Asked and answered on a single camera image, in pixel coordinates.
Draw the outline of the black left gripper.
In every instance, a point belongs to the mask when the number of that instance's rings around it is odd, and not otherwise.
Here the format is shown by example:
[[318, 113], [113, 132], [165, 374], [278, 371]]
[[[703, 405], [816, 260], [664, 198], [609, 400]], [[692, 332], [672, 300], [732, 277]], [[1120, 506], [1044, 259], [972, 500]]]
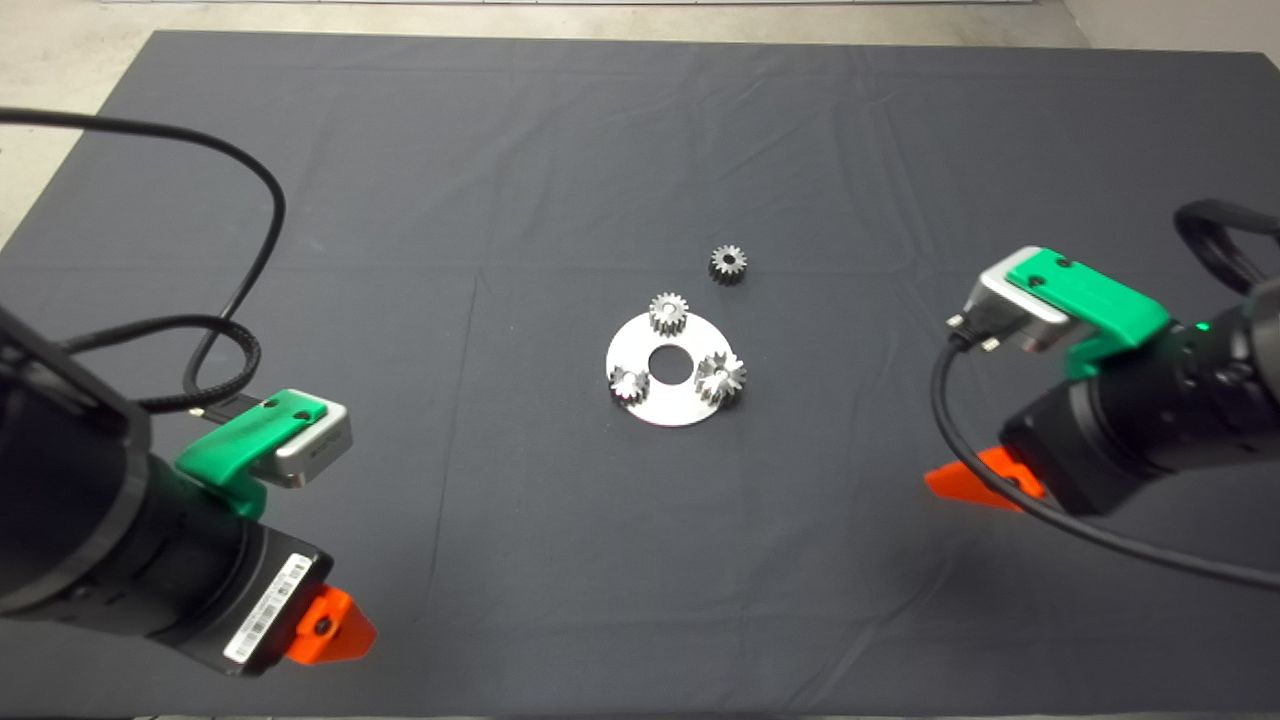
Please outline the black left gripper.
[[353, 661], [378, 629], [348, 593], [321, 587], [333, 566], [150, 459], [129, 530], [70, 591], [70, 624], [143, 637], [228, 676], [264, 674], [293, 635], [300, 665]]

